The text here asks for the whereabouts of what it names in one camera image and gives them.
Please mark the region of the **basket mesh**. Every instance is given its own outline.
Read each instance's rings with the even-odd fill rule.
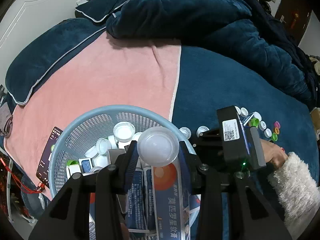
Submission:
[[[159,123],[139,114],[120,112],[117,114],[100,114],[94,116],[76,127],[64,142],[65,147],[56,145],[61,149],[54,165],[54,184],[57,192],[67,181],[66,165],[68,160],[77,160],[94,146],[99,138],[113,135],[113,127],[118,122],[128,121],[135,126],[136,132],[143,132],[148,128],[160,126]],[[95,239],[95,223],[89,224],[91,239]]]

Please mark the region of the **brown door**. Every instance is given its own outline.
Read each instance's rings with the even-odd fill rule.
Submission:
[[[281,0],[275,18],[299,44],[310,19],[311,8],[306,0]]]

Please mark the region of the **pink bottle cap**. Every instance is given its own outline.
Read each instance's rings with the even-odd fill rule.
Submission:
[[[277,127],[277,128],[279,128],[280,129],[280,123],[278,122],[278,121],[275,121],[275,123],[274,123],[274,125],[275,125],[275,127]]]

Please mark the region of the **qr code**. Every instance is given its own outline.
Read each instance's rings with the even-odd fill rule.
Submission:
[[[225,141],[230,141],[235,139],[235,132],[233,130],[231,131],[225,131],[224,132],[224,140]]]

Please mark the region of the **basket rim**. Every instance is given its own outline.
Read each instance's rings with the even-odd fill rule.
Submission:
[[[187,148],[190,153],[196,154],[193,147],[189,143],[189,141],[185,138],[183,133],[169,120],[165,119],[164,117],[160,116],[159,114],[156,114],[148,109],[138,107],[138,106],[130,106],[130,105],[110,105],[110,106],[102,106],[98,107],[96,109],[92,109],[81,116],[77,117],[75,120],[73,120],[61,133],[59,139],[56,142],[56,145],[59,145],[61,142],[65,142],[65,140],[68,138],[70,133],[77,128],[80,124],[87,121],[88,119],[95,117],[100,114],[108,114],[108,112],[117,112],[118,113],[131,113],[131,114],[138,114],[141,116],[144,116],[146,118],[149,118],[155,122],[157,122],[159,125],[168,128],[171,130],[178,138],[179,141],[184,141],[187,145]],[[49,162],[49,186],[50,186],[50,193],[51,197],[54,198],[57,194],[57,190],[55,187],[55,178],[54,178],[54,164],[57,162],[58,158],[58,152],[57,147],[54,147],[51,155],[51,160]]]

